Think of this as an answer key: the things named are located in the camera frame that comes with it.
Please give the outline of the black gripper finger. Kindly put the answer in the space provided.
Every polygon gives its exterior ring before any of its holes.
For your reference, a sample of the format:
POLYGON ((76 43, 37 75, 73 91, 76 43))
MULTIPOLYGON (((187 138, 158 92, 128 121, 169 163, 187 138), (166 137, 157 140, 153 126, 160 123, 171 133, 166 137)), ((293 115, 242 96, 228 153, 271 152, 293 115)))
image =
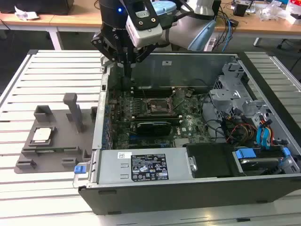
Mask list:
POLYGON ((132 69, 136 63, 141 63, 153 50, 155 46, 142 48, 131 47, 128 49, 128 76, 131 77, 132 69))
POLYGON ((123 69, 124 77, 129 77, 127 52, 121 35, 113 34, 112 37, 106 38, 103 34, 97 34, 92 38, 91 43, 107 59, 117 63, 123 69))

